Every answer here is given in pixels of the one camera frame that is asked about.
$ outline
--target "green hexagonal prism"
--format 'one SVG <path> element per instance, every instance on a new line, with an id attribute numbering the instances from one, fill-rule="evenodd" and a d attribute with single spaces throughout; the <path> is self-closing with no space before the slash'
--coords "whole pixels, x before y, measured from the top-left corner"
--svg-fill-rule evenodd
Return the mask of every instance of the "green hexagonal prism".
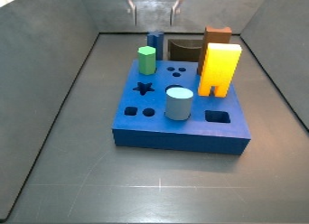
<path id="1" fill-rule="evenodd" d="M 150 46 L 141 47 L 138 53 L 141 74 L 156 74 L 156 48 Z"/>

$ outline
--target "gray floor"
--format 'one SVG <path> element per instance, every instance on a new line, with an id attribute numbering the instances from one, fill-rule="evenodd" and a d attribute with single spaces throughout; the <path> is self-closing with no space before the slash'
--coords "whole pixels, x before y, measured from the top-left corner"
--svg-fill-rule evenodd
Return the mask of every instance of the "gray floor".
<path id="1" fill-rule="evenodd" d="M 168 35 L 168 38 L 203 36 Z M 244 48 L 243 156 L 116 147 L 112 124 L 145 35 L 102 35 L 9 223 L 309 222 L 309 138 Z"/>

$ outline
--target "gray wall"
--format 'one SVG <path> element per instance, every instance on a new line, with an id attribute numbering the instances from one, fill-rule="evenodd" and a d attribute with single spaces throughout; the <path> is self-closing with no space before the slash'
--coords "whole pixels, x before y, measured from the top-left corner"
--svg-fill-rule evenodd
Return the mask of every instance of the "gray wall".
<path id="1" fill-rule="evenodd" d="M 309 129 L 308 18 L 309 0 L 267 0 L 241 34 L 307 129 Z"/>
<path id="2" fill-rule="evenodd" d="M 82 0 L 102 33 L 149 32 L 204 33 L 207 25 L 229 26 L 241 33 L 265 0 L 185 0 L 181 14 L 170 26 L 170 9 L 176 0 L 133 0 L 138 7 L 134 26 L 126 0 Z"/>
<path id="3" fill-rule="evenodd" d="M 0 220 L 97 35 L 81 0 L 17 0 L 0 8 Z"/>

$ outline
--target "star-shaped hole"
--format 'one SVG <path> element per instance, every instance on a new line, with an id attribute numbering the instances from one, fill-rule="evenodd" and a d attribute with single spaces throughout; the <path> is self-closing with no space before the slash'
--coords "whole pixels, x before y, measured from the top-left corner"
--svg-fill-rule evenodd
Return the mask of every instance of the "star-shaped hole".
<path id="1" fill-rule="evenodd" d="M 152 85 L 153 83 L 141 83 L 138 82 L 138 87 L 134 88 L 133 90 L 138 90 L 141 92 L 141 95 L 146 95 L 146 93 L 149 91 L 156 91 L 153 88 L 152 88 Z"/>

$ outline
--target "light blue cylinder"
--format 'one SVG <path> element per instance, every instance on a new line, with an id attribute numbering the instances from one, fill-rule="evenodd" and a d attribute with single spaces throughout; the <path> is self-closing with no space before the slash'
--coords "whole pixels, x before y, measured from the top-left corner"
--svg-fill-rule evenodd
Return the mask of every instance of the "light blue cylinder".
<path id="1" fill-rule="evenodd" d="M 166 117 L 187 120 L 192 113 L 193 92 L 187 88 L 168 90 Z"/>

